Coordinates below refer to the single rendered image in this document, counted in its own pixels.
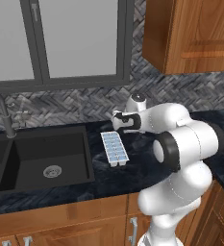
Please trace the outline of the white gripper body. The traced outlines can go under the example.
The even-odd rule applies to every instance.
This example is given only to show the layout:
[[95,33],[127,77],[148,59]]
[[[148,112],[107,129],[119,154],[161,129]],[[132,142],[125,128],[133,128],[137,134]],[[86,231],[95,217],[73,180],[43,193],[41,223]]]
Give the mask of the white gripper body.
[[121,111],[113,111],[112,112],[112,126],[116,131],[124,130],[124,122],[122,120],[123,115]]

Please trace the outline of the wide wooden cupboard door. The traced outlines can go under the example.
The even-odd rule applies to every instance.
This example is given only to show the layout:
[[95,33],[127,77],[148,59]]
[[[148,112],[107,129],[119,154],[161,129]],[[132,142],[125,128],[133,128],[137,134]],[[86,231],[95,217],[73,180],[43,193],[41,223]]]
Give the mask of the wide wooden cupboard door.
[[71,226],[16,236],[21,246],[24,237],[31,246],[124,246],[126,216],[118,216]]

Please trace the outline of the black kitchen sink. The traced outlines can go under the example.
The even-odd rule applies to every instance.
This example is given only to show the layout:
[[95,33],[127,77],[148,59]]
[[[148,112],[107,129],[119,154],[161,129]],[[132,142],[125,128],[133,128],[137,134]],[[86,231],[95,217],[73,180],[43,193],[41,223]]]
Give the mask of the black kitchen sink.
[[94,180],[84,126],[0,134],[0,194]]

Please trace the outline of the grey framed window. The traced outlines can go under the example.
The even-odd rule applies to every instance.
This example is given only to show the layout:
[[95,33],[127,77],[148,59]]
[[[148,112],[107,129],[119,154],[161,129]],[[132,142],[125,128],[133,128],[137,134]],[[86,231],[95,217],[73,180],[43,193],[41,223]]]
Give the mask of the grey framed window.
[[0,0],[0,91],[125,86],[135,0]]

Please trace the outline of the grey sink tap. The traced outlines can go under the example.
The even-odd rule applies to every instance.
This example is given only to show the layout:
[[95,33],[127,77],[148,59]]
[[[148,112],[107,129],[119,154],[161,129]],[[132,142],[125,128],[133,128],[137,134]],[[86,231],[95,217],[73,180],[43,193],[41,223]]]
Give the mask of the grey sink tap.
[[16,132],[12,127],[12,118],[7,110],[5,99],[1,94],[0,94],[0,106],[2,110],[2,120],[4,123],[7,138],[14,138],[16,136]]

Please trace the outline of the long wooden drawer front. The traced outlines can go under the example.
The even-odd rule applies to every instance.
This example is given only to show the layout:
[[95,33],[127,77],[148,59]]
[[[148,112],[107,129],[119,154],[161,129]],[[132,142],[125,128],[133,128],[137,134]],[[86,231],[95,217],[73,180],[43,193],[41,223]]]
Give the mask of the long wooden drawer front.
[[0,236],[36,232],[126,214],[127,195],[0,215]]

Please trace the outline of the wooden corner cupboard run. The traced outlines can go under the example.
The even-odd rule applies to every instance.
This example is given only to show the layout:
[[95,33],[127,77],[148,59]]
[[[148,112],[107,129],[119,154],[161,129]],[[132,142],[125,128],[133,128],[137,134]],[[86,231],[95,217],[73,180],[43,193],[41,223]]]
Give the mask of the wooden corner cupboard run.
[[201,197],[200,207],[178,224],[176,235],[185,246],[224,246],[224,188],[217,180]]

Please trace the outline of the wooden wall cupboard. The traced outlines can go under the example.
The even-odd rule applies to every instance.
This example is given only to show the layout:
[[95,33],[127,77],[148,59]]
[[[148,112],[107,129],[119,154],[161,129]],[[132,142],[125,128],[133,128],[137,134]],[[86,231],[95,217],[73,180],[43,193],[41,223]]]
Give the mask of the wooden wall cupboard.
[[166,75],[224,71],[224,0],[146,0],[142,56]]

